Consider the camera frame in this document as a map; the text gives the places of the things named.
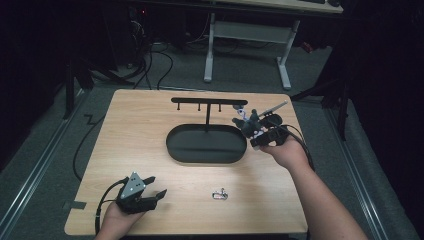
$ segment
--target metal bar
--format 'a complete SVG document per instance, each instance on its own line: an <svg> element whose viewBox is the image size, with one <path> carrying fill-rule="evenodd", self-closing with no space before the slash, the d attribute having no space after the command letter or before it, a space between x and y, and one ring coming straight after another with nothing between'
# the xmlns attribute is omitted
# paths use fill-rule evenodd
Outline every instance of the metal bar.
<svg viewBox="0 0 424 240"><path fill-rule="evenodd" d="M211 104L208 103L208 107L206 110L206 124L205 124L205 132L209 131L209 120L211 118Z"/></svg>
<svg viewBox="0 0 424 240"><path fill-rule="evenodd" d="M104 4L107 2L116 2L115 0L89 0L89 2ZM183 1L159 1L159 0L123 0L121 3L130 4L143 4L155 7L167 7L167 8L180 8L189 11L204 11L214 13L231 13L231 14L243 14L252 16L267 16L267 17L278 17L281 18L283 15L286 17L296 17L302 19L316 19L334 21L338 20L344 23L359 23L364 22L364 18L346 17L344 14L333 13L333 12L314 12L313 10L296 10L287 8L274 8L274 7L258 7L247 4L225 4L217 3L216 5L210 4L210 2L183 2Z"/></svg>
<svg viewBox="0 0 424 240"><path fill-rule="evenodd" d="M324 109L324 114L327 117L330 125L332 126L333 134L337 138L339 147L343 152L346 168L349 173L349 177L352 181L353 188L357 194L359 203L361 204L362 210L370 226L371 232L374 239L389 239L380 217L378 216L377 209L375 208L374 202L371 199L368 191L362 181L361 175L356 168L355 161L353 160L352 154L350 153L349 147L346 142L343 141L337 131L337 120L331 109Z"/></svg>
<svg viewBox="0 0 424 240"><path fill-rule="evenodd" d="M64 119L68 119L75 107L74 74L72 67L72 60L69 60L69 64L66 66L66 113L63 117Z"/></svg>
<svg viewBox="0 0 424 240"><path fill-rule="evenodd" d="M87 95L88 93L84 93L84 91L82 90L79 91L77 96L79 96L78 99L80 100L74 108L74 111L72 112L72 114L70 114L69 118L62 120L62 123L60 124L56 132L53 134L52 138L50 139L50 142L44 149L44 152L38 159L38 162L35 165L34 169L28 176L21 190L17 194L15 200L9 207L7 213L4 215L3 219L0 222L0 239L8 239L10 233L13 230L13 227L17 223L26 205L28 204L35 190L37 189L38 184L46 173L47 168L53 161L53 155L56 151L56 147L58 146L60 140L63 138L69 124L75 116L75 113L87 98Z"/></svg>
<svg viewBox="0 0 424 240"><path fill-rule="evenodd" d="M221 104L221 105L247 105L246 100L218 99L218 98L171 98L173 103L195 103L195 104Z"/></svg>

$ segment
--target dark background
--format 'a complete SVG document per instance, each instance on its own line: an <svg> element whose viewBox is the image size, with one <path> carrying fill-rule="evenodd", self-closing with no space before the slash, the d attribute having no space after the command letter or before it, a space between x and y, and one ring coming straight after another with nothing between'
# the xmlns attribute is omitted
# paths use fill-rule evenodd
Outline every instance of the dark background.
<svg viewBox="0 0 424 240"><path fill-rule="evenodd" d="M408 217L423 237L423 3L361 0L357 4L345 1L343 5L346 14L366 21L351 25L350 31L343 31L342 35L335 32L341 30L338 25L332 26L331 31L312 32L319 24L305 21L296 42L334 47L317 85L333 79L350 83L349 96L377 158ZM109 69L133 57L131 50L122 56L126 50L115 49L119 45L115 42L127 41L128 35L109 31L117 29L108 22L116 17L110 8L101 11L88 6L75 14L71 6L59 7L62 7L60 11L52 11L47 1L21 0L2 3L0 8L1 169L25 140L34 122L53 103L66 79L70 49L88 54L87 57ZM155 12L152 22L156 25L152 29L177 47L183 46L182 30L199 27L185 25L199 14L158 13L153 9L152 13ZM117 11L117 15L120 17L115 19L125 17L122 11ZM173 16L174 21L158 16ZM103 55L96 60L100 52ZM339 92L345 86L337 85L322 95Z"/></svg>

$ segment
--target black oval tray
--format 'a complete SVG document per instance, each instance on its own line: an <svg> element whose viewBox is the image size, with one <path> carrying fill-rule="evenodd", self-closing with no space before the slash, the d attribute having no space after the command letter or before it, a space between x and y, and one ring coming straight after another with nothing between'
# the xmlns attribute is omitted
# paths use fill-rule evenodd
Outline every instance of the black oval tray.
<svg viewBox="0 0 424 240"><path fill-rule="evenodd" d="M229 125L183 124L173 128L167 138L169 155L183 163L234 163L246 151L246 138Z"/></svg>

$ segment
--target black cable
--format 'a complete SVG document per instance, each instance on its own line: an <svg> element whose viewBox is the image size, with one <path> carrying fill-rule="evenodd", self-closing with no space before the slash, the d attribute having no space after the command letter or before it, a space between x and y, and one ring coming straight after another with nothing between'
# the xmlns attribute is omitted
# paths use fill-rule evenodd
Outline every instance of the black cable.
<svg viewBox="0 0 424 240"><path fill-rule="evenodd" d="M278 125L278 124L273 123L272 121L268 121L268 122L271 123L272 125L274 125L275 127L278 127L279 129L283 130L284 132L286 132L290 136L292 136L302 146L303 151L305 151L306 157L308 158L309 166L311 167L311 169L313 171L315 171L315 166L314 166L314 163L312 161L312 156L311 156L311 154L309 152L308 147L306 146L306 143L305 143L304 138L303 138L302 134L300 133L300 131L297 128L291 126L291 125L287 125L287 124ZM289 130L283 128L282 126L291 127L293 129L295 129L299 133L299 135L301 136L301 138L299 138L298 136L296 136L294 133L290 132Z"/></svg>
<svg viewBox="0 0 424 240"><path fill-rule="evenodd" d="M94 222L94 227L95 227L95 229L96 229L96 235L99 233L99 231L100 231L100 214L101 214L101 212L102 212L102 205L103 205L103 203L105 203L105 202L108 202L108 201L110 201L110 200L108 200L108 201L105 201L105 198L106 198L106 196L107 196L107 194L110 192L110 190L112 190L112 188L114 188L114 187L116 187L117 185L119 185L119 184L125 184L126 182L128 182L128 177L126 177L126 178L124 178L124 179L122 179L122 180L119 180L119 181L117 181L116 183L114 183L114 184L112 184L107 190L106 190L106 192L103 194L103 196L102 196L102 198L101 198L101 200L100 200L100 202L99 202L99 205L97 206L97 211L96 211L96 219L95 219L95 222Z"/></svg>
<svg viewBox="0 0 424 240"><path fill-rule="evenodd" d="M84 137L83 137L83 139L80 141L80 143L79 143L79 145L78 145L78 147L77 147L77 150L75 150L75 154L74 154L74 158L73 158L73 160L72 160L72 169L73 169L73 171L74 171L74 174L75 174L75 177L77 177L77 179L81 182L82 181L82 178L78 175L78 173L77 173L77 169L76 169L76 159L77 159L77 156L78 156L78 152L79 152L79 150L81 149L81 147L82 147L82 144L85 142L85 139L88 137L88 135L91 133L91 131L93 131L93 129L101 122L101 121L103 121L103 119L105 118L105 116L106 115L104 115L103 117L101 117L100 119L99 119L99 121L97 121L97 122L95 122L94 124L91 124L92 126L91 126L91 128L90 128L90 130L88 130L88 132L84 135Z"/></svg>
<svg viewBox="0 0 424 240"><path fill-rule="evenodd" d="M166 75L168 75L168 73L171 71L172 67L174 66L174 61L172 60L172 58L168 54L165 54L165 53L162 53L162 52L153 52L153 53L162 54L165 57L169 58L169 60L171 61L171 66L169 67L168 71L166 71L166 73L159 79L158 84L156 85L157 90L159 90L160 83L166 77Z"/></svg>
<svg viewBox="0 0 424 240"><path fill-rule="evenodd" d="M147 77L147 73L149 73L150 68L152 67L152 62L153 62L153 57L152 57L152 47L153 47L153 46L151 45L151 46L150 46L150 49L149 49L149 56L150 56L149 66L148 66L148 68L147 68L147 69L144 69L145 73L143 74L143 76L141 76L141 77L140 77L140 79L137 81L137 83L136 83L136 84L134 84L133 89L136 89L136 88L138 87L138 85L140 84L141 80L143 80L143 78L144 78L144 77L146 77L146 82L147 82L147 84L148 84L148 86L149 86L150 90L152 90L152 86L150 85L150 81L149 81L149 79L148 79L148 77Z"/></svg>
<svg viewBox="0 0 424 240"><path fill-rule="evenodd" d="M209 24L210 18L211 18L211 14L209 13L208 16L206 17L205 26L203 27L202 33L200 33L199 37L197 37L196 39L194 39L192 41L186 42L186 46L188 46L188 44L190 44L190 43L195 43L195 42L203 41L203 40L209 38L209 37L204 37L204 35L206 33L206 30L208 29L208 26L210 26L210 24Z"/></svg>
<svg viewBox="0 0 424 240"><path fill-rule="evenodd" d="M152 85L150 84L149 76L146 74L146 83L150 90L152 90Z"/></svg>

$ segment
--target small metal object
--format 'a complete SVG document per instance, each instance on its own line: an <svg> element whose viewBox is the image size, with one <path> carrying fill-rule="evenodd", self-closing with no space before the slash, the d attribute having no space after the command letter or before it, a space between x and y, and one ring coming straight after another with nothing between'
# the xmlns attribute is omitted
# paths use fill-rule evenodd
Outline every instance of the small metal object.
<svg viewBox="0 0 424 240"><path fill-rule="evenodd" d="M212 198L216 200L226 200L228 198L228 193L225 192L224 188L221 188L221 191L215 191L212 193Z"/></svg>

